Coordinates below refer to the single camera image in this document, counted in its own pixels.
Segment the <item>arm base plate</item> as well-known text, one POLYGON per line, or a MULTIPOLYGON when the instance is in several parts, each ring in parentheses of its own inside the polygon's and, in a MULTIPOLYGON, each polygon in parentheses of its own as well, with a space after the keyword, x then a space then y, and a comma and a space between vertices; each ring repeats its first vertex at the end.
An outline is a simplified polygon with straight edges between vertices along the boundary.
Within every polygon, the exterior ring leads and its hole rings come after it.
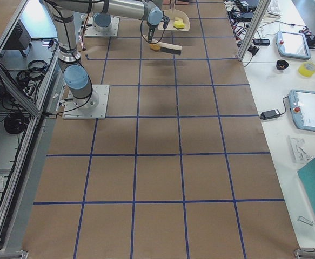
POLYGON ((66 112, 62 113, 63 119, 105 119, 108 106, 110 85, 92 86, 90 100, 75 99, 71 91, 68 91, 68 99, 65 103, 66 112))
POLYGON ((110 38, 117 37, 119 28, 119 17, 111 16, 111 22, 108 26, 99 26, 90 16, 85 30, 85 37, 88 38, 110 38))

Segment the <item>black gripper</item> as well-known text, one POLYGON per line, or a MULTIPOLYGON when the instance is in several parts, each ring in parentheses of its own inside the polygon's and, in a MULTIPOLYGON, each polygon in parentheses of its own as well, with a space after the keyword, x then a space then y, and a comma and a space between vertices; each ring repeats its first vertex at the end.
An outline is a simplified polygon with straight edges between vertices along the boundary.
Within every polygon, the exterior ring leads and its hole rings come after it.
MULTIPOLYGON (((162 20, 160 22, 160 29, 167 29, 169 21, 170 21, 170 19, 168 16, 163 16, 162 20)), ((149 27, 148 40, 153 40, 156 26, 152 25, 152 24, 148 24, 148 27, 149 27)))

